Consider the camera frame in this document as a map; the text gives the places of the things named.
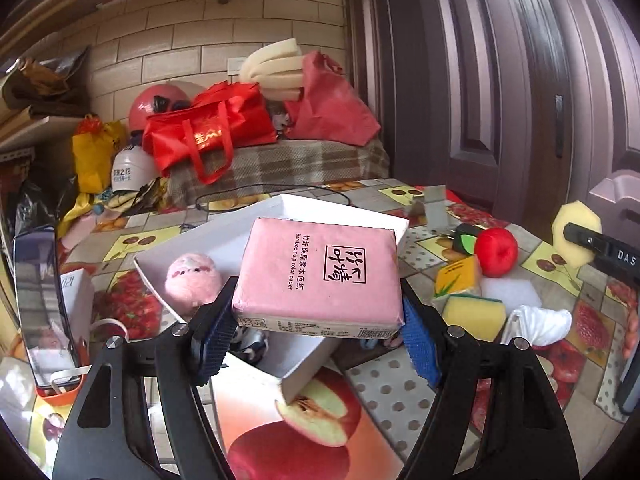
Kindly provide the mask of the person's right hand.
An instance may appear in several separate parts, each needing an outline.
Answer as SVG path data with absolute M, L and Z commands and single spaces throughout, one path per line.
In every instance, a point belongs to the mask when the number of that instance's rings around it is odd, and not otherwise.
M 639 341 L 639 315 L 636 309 L 631 309 L 627 316 L 627 328 L 623 345 L 623 359 L 629 360 L 634 354 L 634 348 Z

